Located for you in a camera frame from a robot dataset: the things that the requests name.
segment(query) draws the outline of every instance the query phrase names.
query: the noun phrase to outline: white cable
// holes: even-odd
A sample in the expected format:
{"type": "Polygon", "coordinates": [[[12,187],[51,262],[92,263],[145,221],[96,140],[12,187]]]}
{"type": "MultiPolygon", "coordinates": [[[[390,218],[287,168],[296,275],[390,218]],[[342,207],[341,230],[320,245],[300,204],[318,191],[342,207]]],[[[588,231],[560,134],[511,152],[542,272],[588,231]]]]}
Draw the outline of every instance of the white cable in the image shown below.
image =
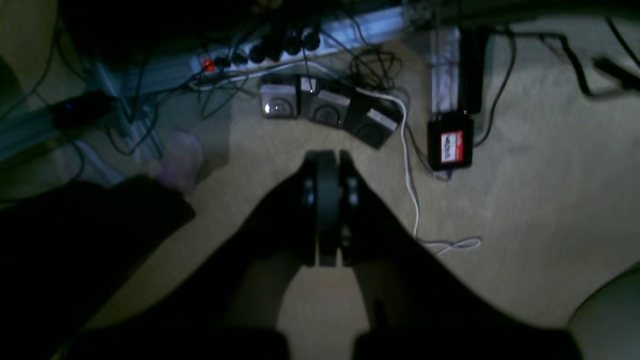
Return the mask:
{"type": "MultiPolygon", "coordinates": [[[[231,77],[231,78],[227,78],[227,79],[224,79],[224,80],[220,81],[219,83],[216,83],[216,85],[226,84],[226,83],[235,83],[236,81],[244,81],[245,79],[257,78],[259,76],[263,76],[263,75],[266,75],[266,74],[271,74],[271,73],[276,72],[276,71],[288,69],[290,67],[306,65],[306,64],[308,64],[311,67],[315,67],[315,68],[319,69],[320,71],[324,72],[325,74],[331,76],[334,79],[339,79],[340,78],[338,75],[336,75],[335,73],[333,73],[331,70],[327,69],[326,67],[322,66],[321,64],[318,64],[318,63],[316,63],[314,61],[308,61],[308,62],[305,63],[303,60],[301,60],[301,61],[296,61],[296,62],[292,62],[292,63],[287,63],[287,64],[284,64],[284,65],[270,67],[270,68],[264,69],[262,71],[252,72],[249,75],[244,74],[244,75],[238,75],[238,76],[234,76],[234,77],[231,77]]],[[[212,90],[215,87],[215,85],[197,85],[197,81],[196,80],[192,80],[192,81],[189,82],[189,87],[192,90],[195,90],[195,91],[209,91],[209,90],[212,90]]]]}
{"type": "Polygon", "coordinates": [[[447,241],[447,240],[421,240],[418,239],[418,242],[425,247],[428,246],[444,246],[444,249],[435,252],[434,256],[439,256],[444,254],[445,252],[456,249],[456,250],[468,250],[479,247],[482,245],[482,237],[480,236],[471,236],[469,238],[460,239],[458,241],[447,241]]]}
{"type": "Polygon", "coordinates": [[[413,238],[415,238],[418,233],[418,223],[420,222],[420,208],[418,207],[418,200],[415,198],[415,194],[411,189],[411,180],[409,176],[409,151],[406,144],[406,139],[404,138],[404,128],[406,127],[406,118],[408,115],[406,106],[404,105],[402,100],[398,99],[395,96],[379,94],[377,92],[370,92],[361,88],[356,88],[356,91],[371,97],[377,97],[379,99],[393,101],[396,104],[398,104],[402,109],[403,115],[402,115],[402,123],[400,124],[400,139],[402,139],[403,153],[404,153],[404,180],[405,180],[406,189],[409,191],[409,195],[411,196],[411,200],[413,201],[413,205],[415,206],[415,225],[413,225],[413,238]]]}
{"type": "MultiPolygon", "coordinates": [[[[334,74],[331,70],[327,69],[326,67],[313,62],[313,61],[297,61],[294,63],[288,63],[288,64],[284,64],[284,65],[280,65],[280,66],[276,66],[276,67],[271,67],[269,69],[263,70],[263,71],[258,71],[258,72],[254,72],[253,74],[249,74],[249,75],[241,75],[241,76],[236,76],[236,77],[232,77],[232,78],[228,78],[225,79],[223,81],[221,81],[220,83],[218,83],[217,85],[221,84],[221,83],[231,83],[231,82],[235,82],[235,81],[242,81],[245,80],[247,78],[256,78],[258,76],[262,76],[262,75],[266,75],[266,74],[270,74],[272,72],[276,72],[279,70],[284,70],[284,69],[288,69],[290,67],[294,67],[294,66],[298,66],[298,65],[308,65],[311,67],[315,67],[316,69],[324,72],[325,74],[333,77],[334,79],[339,79],[339,76],[334,74]]],[[[189,82],[189,87],[191,87],[193,90],[196,91],[209,91],[212,90],[214,85],[209,85],[209,86],[197,86],[194,85],[192,82],[189,82]]],[[[404,102],[400,99],[398,99],[395,96],[391,96],[391,95],[387,95],[387,94],[380,94],[377,92],[371,92],[368,90],[364,90],[361,88],[355,88],[355,90],[361,94],[364,95],[368,95],[371,97],[377,97],[379,99],[384,99],[384,100],[389,100],[389,101],[393,101],[396,104],[398,104],[398,106],[400,106],[400,108],[402,109],[402,123],[400,124],[400,139],[402,139],[402,144],[403,144],[403,152],[404,152],[404,180],[405,180],[405,185],[406,185],[406,189],[409,191],[409,195],[411,196],[411,200],[413,201],[413,205],[415,206],[415,223],[413,225],[413,237],[415,238],[418,232],[418,224],[420,222],[420,208],[418,207],[418,200],[415,198],[415,194],[413,193],[413,190],[411,189],[411,180],[410,180],[410,176],[409,176],[409,152],[408,152],[408,147],[407,147],[407,143],[406,143],[406,138],[404,137],[404,129],[406,127],[406,121],[407,121],[407,116],[408,116],[408,112],[406,109],[406,105],[404,105],[404,102]]]]}

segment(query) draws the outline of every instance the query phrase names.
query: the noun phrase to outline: power adapter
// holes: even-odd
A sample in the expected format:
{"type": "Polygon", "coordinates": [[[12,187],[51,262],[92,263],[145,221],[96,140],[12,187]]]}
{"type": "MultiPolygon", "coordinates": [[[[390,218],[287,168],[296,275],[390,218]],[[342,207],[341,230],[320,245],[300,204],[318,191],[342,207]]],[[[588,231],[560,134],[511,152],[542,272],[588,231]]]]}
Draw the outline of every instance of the power adapter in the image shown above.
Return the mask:
{"type": "Polygon", "coordinates": [[[471,166],[474,121],[462,112],[439,114],[427,124],[427,161],[433,171],[471,166]]]}

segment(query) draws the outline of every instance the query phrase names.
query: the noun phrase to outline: black box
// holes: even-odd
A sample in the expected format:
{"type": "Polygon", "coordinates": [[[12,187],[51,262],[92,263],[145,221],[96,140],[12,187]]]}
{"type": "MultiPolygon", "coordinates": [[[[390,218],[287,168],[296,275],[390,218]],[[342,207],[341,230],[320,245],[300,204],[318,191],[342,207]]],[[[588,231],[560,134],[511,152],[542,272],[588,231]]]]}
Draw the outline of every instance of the black box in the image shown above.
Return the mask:
{"type": "Polygon", "coordinates": [[[433,171],[471,166],[474,121],[463,113],[445,113],[427,124],[427,160],[433,171]]]}
{"type": "Polygon", "coordinates": [[[309,121],[341,129],[351,104],[352,93],[351,89],[335,81],[301,76],[300,115],[309,121]]]}

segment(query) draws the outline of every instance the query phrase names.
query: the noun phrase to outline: sticker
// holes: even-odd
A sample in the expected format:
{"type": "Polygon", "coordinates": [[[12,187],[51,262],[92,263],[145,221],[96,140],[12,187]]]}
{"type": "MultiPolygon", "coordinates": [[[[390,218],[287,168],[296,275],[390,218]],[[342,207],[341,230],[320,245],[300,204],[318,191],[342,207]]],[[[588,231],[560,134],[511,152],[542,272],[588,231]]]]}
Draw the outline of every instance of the sticker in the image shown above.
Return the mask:
{"type": "Polygon", "coordinates": [[[391,131],[395,131],[398,128],[398,124],[396,124],[395,121],[382,115],[378,110],[375,110],[375,109],[369,110],[369,112],[367,113],[367,116],[372,118],[375,122],[379,123],[380,125],[386,127],[391,131]]]}
{"type": "Polygon", "coordinates": [[[316,89],[316,79],[307,78],[306,76],[300,77],[300,89],[306,92],[314,92],[316,89]]]}
{"type": "Polygon", "coordinates": [[[260,87],[261,94],[295,94],[296,87],[292,85],[262,85],[260,87]]]}
{"type": "Polygon", "coordinates": [[[320,99],[328,100],[343,106],[349,106],[349,103],[351,102],[351,99],[349,99],[346,96],[338,95],[333,92],[328,92],[324,90],[318,93],[318,97],[320,99]]]}
{"type": "Polygon", "coordinates": [[[444,133],[440,135],[440,148],[442,157],[440,162],[442,163],[458,163],[463,159],[463,147],[462,147],[462,131],[455,131],[453,133],[444,133]]]}

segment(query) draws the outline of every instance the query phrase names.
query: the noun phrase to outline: beige carpet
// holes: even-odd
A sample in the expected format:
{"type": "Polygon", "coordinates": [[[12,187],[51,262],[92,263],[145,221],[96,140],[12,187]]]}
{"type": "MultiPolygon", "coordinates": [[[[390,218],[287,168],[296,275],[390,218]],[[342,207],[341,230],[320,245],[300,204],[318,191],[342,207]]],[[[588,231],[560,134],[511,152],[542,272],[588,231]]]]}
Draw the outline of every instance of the beige carpet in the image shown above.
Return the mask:
{"type": "MultiPolygon", "coordinates": [[[[21,6],[34,6],[30,11],[43,13],[20,25],[19,17],[5,15],[0,38],[29,41],[20,46],[3,42],[0,55],[28,86],[43,65],[40,59],[52,23],[47,16],[52,11],[39,1],[25,3],[21,6]],[[13,53],[21,51],[29,51],[33,61],[21,62],[23,55],[13,53]]],[[[19,12],[16,4],[7,11],[19,12]]],[[[638,28],[622,22],[619,27],[640,53],[638,28]]],[[[565,31],[583,56],[604,52],[626,59],[601,19],[546,19],[514,27],[524,28],[565,31]]],[[[424,148],[431,108],[429,72],[420,56],[403,43],[388,46],[403,57],[404,72],[397,83],[411,94],[409,121],[424,148]]],[[[492,51],[486,104],[493,99],[509,58],[505,40],[496,40],[492,51]]],[[[80,91],[71,75],[56,69],[43,94],[53,101],[80,91]]],[[[591,71],[588,76],[594,87],[607,83],[591,71]]],[[[535,325],[563,326],[590,293],[640,259],[638,100],[637,96],[586,100],[569,66],[540,43],[519,40],[518,61],[498,105],[493,133],[474,154],[473,167],[441,183],[420,169],[413,157],[422,205],[419,236],[430,240],[482,236],[482,247],[450,251],[441,260],[506,313],[535,325]]],[[[375,151],[346,133],[304,120],[264,120],[255,99],[238,97],[205,122],[198,121],[195,105],[195,98],[188,95],[170,101],[162,110],[160,132],[166,136],[175,126],[190,129],[205,146],[211,173],[195,193],[198,217],[156,251],[90,327],[123,320],[170,292],[234,233],[269,189],[297,169],[307,150],[350,151],[369,185],[405,227],[412,227],[413,205],[404,187],[399,134],[375,151]]],[[[104,134],[88,134],[87,139],[123,171],[137,169],[108,147],[104,134]]],[[[19,174],[43,172],[38,169],[51,163],[51,158],[36,161],[19,174]]],[[[36,180],[28,183],[41,189],[36,180]]],[[[424,274],[424,286],[429,286],[429,274],[424,274]]],[[[278,327],[287,335],[294,358],[349,358],[353,339],[368,327],[351,271],[301,271],[285,296],[278,327]]]]}

